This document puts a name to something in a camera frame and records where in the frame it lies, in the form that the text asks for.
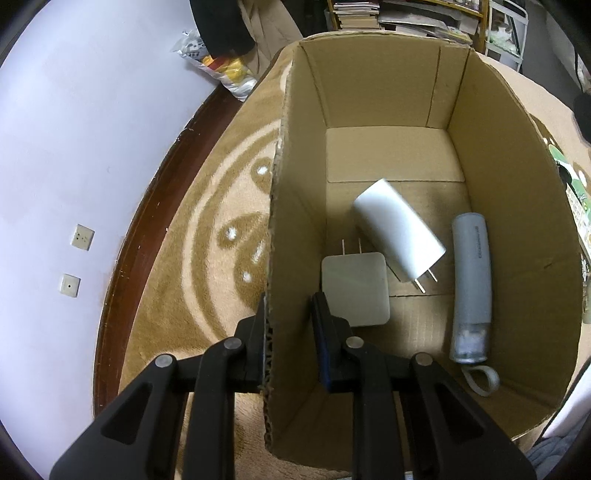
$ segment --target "beige patterned rug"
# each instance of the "beige patterned rug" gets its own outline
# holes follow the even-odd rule
[[[199,355],[230,336],[240,319],[253,314],[265,287],[271,163],[293,50],[289,46],[282,51],[212,150],[179,207],[139,305],[122,389],[157,355],[169,352],[178,359]],[[566,157],[591,172],[587,146],[570,110],[517,72],[493,60],[489,63],[506,78],[526,109],[544,122]],[[263,435],[262,397],[237,395],[238,480],[344,476],[274,458],[265,450]]]

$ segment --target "stack of books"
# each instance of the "stack of books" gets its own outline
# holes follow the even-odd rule
[[[338,0],[333,8],[342,30],[379,29],[377,1]]]

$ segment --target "black cloth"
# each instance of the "black cloth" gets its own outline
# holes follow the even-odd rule
[[[190,0],[199,34],[214,58],[245,55],[255,46],[237,1]]]

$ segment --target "wall outlet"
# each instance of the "wall outlet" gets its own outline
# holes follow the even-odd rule
[[[80,287],[80,279],[74,275],[64,273],[61,278],[60,292],[69,297],[76,298],[78,296],[78,288]]]
[[[82,250],[88,250],[90,243],[95,235],[95,231],[83,225],[76,225],[76,231],[74,232],[74,238],[72,239],[72,245]]]

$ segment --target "brown floor trim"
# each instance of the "brown floor trim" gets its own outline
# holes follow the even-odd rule
[[[105,297],[95,356],[94,412],[118,393],[139,300],[167,227],[241,103],[218,86],[179,135],[135,212]]]

